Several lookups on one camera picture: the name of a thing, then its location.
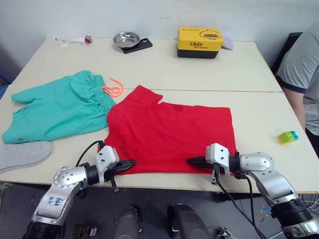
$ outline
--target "drawstring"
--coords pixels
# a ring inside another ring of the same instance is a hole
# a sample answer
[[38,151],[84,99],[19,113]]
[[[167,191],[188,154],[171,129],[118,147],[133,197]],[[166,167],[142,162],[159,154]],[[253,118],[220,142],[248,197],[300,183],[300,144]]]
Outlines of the drawstring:
[[112,81],[118,83],[121,87],[117,87],[117,86],[113,86],[113,87],[108,87],[108,86],[102,86],[102,90],[103,92],[105,92],[106,94],[108,94],[110,97],[118,97],[120,96],[123,91],[124,91],[124,85],[122,82],[117,81],[113,78],[110,78]]

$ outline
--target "white paper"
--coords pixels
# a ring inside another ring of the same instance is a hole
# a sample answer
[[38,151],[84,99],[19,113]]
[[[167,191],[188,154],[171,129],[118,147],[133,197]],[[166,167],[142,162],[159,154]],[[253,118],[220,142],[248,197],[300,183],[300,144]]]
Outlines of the white paper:
[[60,48],[67,48],[69,44],[67,42],[63,42],[60,44]]
[[76,37],[76,38],[72,38],[71,41],[76,41],[76,42],[85,42],[85,38],[84,37]]

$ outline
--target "black chair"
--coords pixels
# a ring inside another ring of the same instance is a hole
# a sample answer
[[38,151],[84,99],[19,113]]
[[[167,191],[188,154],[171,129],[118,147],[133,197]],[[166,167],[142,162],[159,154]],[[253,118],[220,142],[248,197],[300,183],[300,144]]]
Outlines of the black chair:
[[293,32],[289,34],[283,49],[277,56],[277,59],[271,68],[271,71],[273,72],[274,75],[276,75],[276,72],[278,71],[280,63],[283,60],[283,57],[285,56],[286,52],[290,50],[290,48],[293,46],[293,44],[300,37],[301,34],[302,32]]

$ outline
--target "yellow box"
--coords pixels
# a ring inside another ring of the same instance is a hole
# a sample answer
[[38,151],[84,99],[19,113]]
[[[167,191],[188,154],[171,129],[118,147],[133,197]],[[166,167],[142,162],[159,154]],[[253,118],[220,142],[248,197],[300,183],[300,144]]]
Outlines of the yellow box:
[[215,58],[224,38],[218,29],[180,27],[177,51],[179,57]]

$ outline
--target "red t-shirt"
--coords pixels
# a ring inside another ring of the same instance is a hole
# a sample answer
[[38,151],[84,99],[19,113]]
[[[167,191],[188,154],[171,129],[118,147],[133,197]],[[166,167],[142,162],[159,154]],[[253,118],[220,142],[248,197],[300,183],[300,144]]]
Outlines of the red t-shirt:
[[227,147],[232,155],[236,152],[229,108],[159,103],[161,99],[137,86],[107,116],[110,132],[105,143],[120,159],[138,162],[126,173],[205,173],[187,160],[205,156],[212,143]]

